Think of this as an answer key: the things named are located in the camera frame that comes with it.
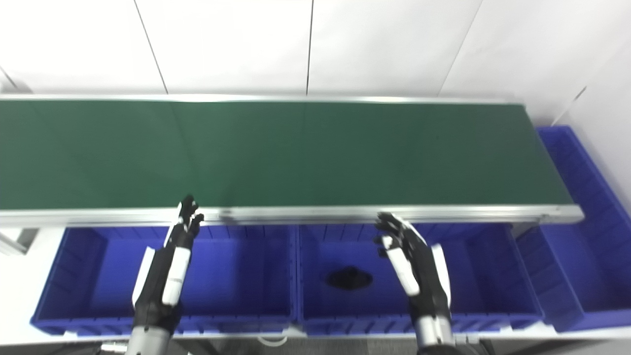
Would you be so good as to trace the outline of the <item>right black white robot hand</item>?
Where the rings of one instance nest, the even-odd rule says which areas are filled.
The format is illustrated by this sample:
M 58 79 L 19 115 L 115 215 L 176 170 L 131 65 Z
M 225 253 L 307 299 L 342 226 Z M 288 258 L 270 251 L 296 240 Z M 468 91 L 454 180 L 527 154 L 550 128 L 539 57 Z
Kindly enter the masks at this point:
M 390 212 L 377 215 L 374 239 L 378 254 L 387 258 L 408 296 L 412 321 L 423 317 L 452 321 L 449 278 L 439 275 L 435 249 L 408 221 Z

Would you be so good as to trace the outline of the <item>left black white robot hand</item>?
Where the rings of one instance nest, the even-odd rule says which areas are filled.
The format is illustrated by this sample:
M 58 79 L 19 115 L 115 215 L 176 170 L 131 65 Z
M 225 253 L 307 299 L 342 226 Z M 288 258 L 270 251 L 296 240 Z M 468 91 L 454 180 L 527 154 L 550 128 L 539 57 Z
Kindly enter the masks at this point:
M 192 247 L 205 216 L 194 196 L 185 196 L 160 248 L 147 247 L 132 294 L 133 329 L 159 328 L 173 335 L 182 317 L 180 296 Z

